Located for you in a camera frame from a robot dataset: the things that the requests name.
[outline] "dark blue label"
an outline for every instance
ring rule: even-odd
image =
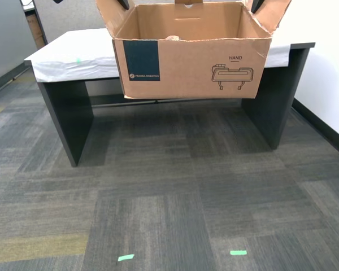
[[[123,41],[130,81],[159,81],[157,41]]]

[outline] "dark desk leg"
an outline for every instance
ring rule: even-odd
[[[93,121],[85,82],[38,83],[73,167],[78,165]]]
[[[258,95],[242,108],[272,149],[279,146],[309,49],[290,51],[289,66],[264,70]]]

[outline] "gray partition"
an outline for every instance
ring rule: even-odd
[[[0,77],[21,65],[35,51],[20,1],[0,0]]]

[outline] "cable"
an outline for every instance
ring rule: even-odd
[[[31,3],[33,2],[33,0],[31,0],[28,4],[23,5],[23,7],[29,6]]]

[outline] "line drawing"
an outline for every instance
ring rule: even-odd
[[[252,68],[229,69],[226,64],[212,66],[212,81],[218,82],[220,90],[224,89],[222,82],[241,82],[238,90],[241,90],[246,82],[251,82],[254,77]]]

